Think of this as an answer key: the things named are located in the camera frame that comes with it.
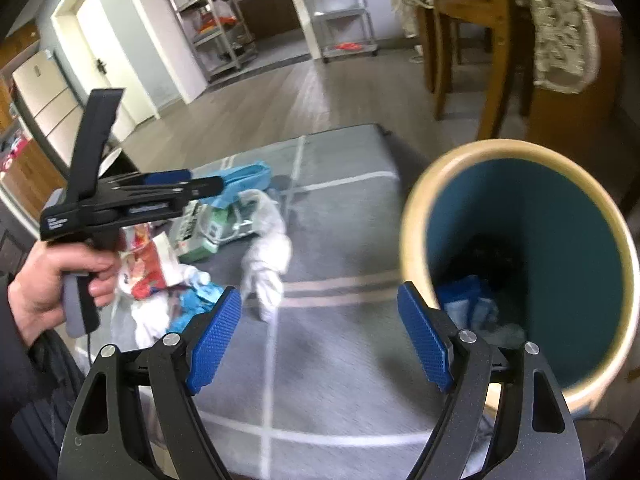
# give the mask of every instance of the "human hand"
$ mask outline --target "human hand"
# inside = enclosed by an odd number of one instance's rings
[[[109,251],[82,243],[36,242],[8,289],[9,306],[25,344],[30,347],[42,332],[65,320],[60,303],[63,272],[97,273],[89,284],[89,294],[101,308],[113,301],[119,269],[118,255]]]

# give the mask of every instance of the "refrigerator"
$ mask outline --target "refrigerator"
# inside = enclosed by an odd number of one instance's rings
[[[52,149],[71,164],[83,108],[47,50],[41,50],[13,73],[14,83]]]

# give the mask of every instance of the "blue gripper pad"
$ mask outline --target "blue gripper pad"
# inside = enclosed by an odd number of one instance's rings
[[[226,347],[231,341],[231,336],[240,321],[242,313],[240,293],[231,287],[227,290],[228,294],[223,294],[213,307],[214,316],[191,351],[191,371],[186,380],[191,395],[199,393],[203,386],[213,380]],[[198,316],[206,315],[208,313],[198,314]]]
[[[423,312],[421,302],[406,284],[398,288],[398,313],[414,344],[427,380],[436,383],[441,392],[448,392],[453,377],[447,349]]]

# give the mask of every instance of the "beige rim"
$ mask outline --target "beige rim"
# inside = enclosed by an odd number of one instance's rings
[[[457,174],[486,160],[519,158],[542,164],[564,175],[583,190],[601,211],[616,240],[623,274],[622,316],[616,335],[600,367],[580,383],[563,390],[572,412],[592,410],[622,368],[638,325],[640,271],[638,256],[620,211],[603,187],[583,168],[542,146],[511,139],[480,140],[461,146],[436,160],[415,184],[402,216],[400,266],[403,281],[414,282],[429,306],[439,308],[427,272],[426,221],[442,189]],[[486,406],[497,410],[500,385],[490,384]]]

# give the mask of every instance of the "black sleeve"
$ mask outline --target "black sleeve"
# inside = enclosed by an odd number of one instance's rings
[[[0,278],[0,478],[55,479],[66,424],[84,377],[54,330],[27,349]]]

